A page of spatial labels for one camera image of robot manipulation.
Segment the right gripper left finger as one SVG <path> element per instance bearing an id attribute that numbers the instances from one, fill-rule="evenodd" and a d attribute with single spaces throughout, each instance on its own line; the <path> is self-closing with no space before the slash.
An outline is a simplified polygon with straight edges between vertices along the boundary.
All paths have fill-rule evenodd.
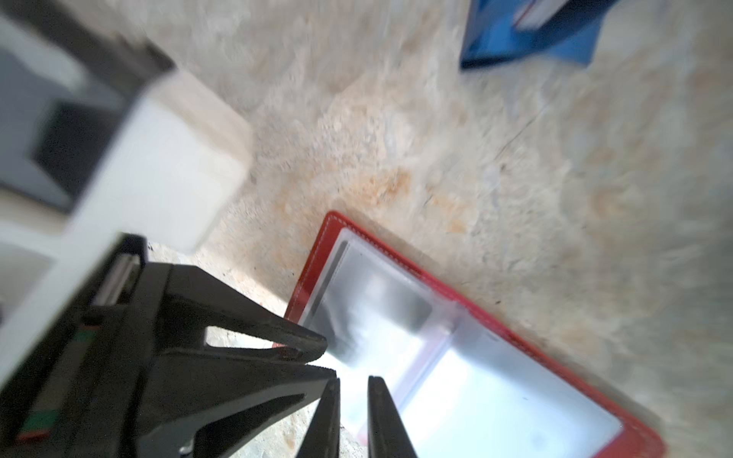
<path id="1" fill-rule="evenodd" d="M 297 458 L 338 458 L 340 455 L 340 380 L 330 380 L 311 419 Z"/>

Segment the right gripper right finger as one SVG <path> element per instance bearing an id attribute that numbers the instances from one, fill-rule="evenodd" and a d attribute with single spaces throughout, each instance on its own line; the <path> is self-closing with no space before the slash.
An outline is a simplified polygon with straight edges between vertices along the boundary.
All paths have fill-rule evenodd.
<path id="1" fill-rule="evenodd" d="M 368 378 L 368 457 L 409 457 L 417 454 L 383 378 Z"/>

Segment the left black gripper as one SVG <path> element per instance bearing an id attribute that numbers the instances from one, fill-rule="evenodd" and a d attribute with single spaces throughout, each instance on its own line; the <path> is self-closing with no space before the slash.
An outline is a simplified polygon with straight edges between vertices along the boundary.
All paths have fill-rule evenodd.
<path id="1" fill-rule="evenodd" d="M 271 347 L 212 347 L 210 327 Z M 327 348 L 196 266 L 152 263 L 147 238 L 125 235 L 3 388 L 1 454 L 229 457 L 321 397 L 336 373 L 307 363 Z"/>

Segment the red card holder wallet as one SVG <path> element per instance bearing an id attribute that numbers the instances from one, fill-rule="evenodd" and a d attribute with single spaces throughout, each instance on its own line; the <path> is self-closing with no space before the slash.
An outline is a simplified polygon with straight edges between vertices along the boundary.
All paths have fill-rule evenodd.
<path id="1" fill-rule="evenodd" d="M 341 421 L 368 442 L 381 377 L 420 457 L 662 457 L 629 410 L 345 215 L 326 214 L 286 318 L 328 341 Z"/>

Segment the white pink VIP card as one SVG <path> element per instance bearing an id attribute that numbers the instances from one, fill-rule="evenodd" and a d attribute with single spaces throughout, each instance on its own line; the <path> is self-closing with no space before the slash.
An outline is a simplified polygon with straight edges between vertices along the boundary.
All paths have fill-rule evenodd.
<path id="1" fill-rule="evenodd" d="M 513 26 L 523 32 L 535 31 L 553 19 L 569 0 L 525 1 L 513 16 Z"/>

